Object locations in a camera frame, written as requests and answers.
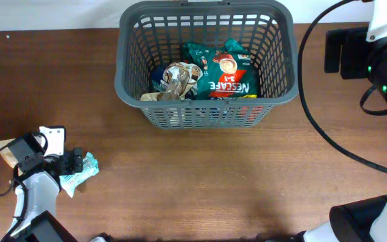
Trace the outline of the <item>teal small packet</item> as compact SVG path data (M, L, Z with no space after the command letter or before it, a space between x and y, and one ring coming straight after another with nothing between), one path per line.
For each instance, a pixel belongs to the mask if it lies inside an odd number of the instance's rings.
M83 158L82 172L74 173L72 175L60 175L60 184L62 189L70 198L72 198L75 194L77 186L81 185L84 181L94 175L97 175L98 173L98 160L90 152L87 152L86 156Z

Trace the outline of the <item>blue tissue pack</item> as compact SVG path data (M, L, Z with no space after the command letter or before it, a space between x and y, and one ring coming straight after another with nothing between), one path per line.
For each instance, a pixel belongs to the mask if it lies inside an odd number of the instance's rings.
M150 75L152 89L154 92L163 92L167 88L167 83L163 80L165 68L158 66Z

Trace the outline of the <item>brown white snack bag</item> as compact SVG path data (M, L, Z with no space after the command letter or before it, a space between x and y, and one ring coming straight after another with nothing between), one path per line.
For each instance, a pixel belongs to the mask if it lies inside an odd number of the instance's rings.
M167 88L163 92L144 93L142 102L184 100L186 94L197 85L203 72L199 66L187 63L171 63L165 68L163 80Z

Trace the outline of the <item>green Nescafe coffee bag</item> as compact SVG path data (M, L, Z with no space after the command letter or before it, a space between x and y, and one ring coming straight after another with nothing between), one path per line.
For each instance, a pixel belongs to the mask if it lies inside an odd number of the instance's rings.
M220 48L186 42L182 51L184 59L203 72L197 82L197 100L258 97L259 81L251 56L236 40L229 38Z

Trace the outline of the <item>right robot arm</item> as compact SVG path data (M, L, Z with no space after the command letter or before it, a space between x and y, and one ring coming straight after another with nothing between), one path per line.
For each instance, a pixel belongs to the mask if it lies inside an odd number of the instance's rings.
M387 167L368 161L336 143L316 122L308 109L302 80L304 47L317 23L334 9L353 2L339 1L325 9L308 27L298 52L298 89L300 101L314 129L332 148L354 161L387 175ZM343 79L366 78L372 84L362 95L364 106L369 96L377 91L387 104L387 1L374 1L372 20L364 28L327 32L325 50L326 73L340 73ZM363 109L371 116L387 116L384 110ZM299 233L295 241L387 241L387 195L334 206L324 224Z

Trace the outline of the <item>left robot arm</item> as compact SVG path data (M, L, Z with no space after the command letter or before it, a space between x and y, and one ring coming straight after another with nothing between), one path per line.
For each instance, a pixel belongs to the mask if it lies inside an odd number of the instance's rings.
M46 155L50 140L40 132L25 134L7 144L17 159L12 186L17 196L13 222L3 241L74 241L55 219L60 176L83 171L83 150Z

